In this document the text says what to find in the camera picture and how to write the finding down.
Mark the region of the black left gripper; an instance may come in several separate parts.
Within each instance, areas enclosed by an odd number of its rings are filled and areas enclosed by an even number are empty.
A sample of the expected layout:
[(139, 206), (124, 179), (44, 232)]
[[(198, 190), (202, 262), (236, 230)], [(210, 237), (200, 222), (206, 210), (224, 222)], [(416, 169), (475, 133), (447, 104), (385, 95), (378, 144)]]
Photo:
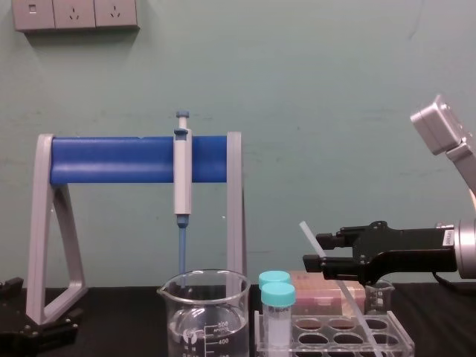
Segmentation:
[(40, 341), (74, 341), (82, 309), (72, 309), (56, 321), (38, 325), (25, 314), (23, 283), (20, 277), (1, 283), (1, 354), (38, 354)]

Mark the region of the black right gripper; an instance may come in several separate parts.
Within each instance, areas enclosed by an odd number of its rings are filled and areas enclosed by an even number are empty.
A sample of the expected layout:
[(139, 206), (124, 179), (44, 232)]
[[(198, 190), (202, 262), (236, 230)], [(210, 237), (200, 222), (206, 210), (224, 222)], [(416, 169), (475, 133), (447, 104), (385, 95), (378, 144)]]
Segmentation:
[(353, 258), (303, 256), (306, 271), (322, 273), (326, 280), (372, 285), (392, 273), (457, 270), (452, 229), (393, 229), (378, 221), (342, 227), (335, 234), (317, 234), (315, 238), (322, 249), (353, 247)]

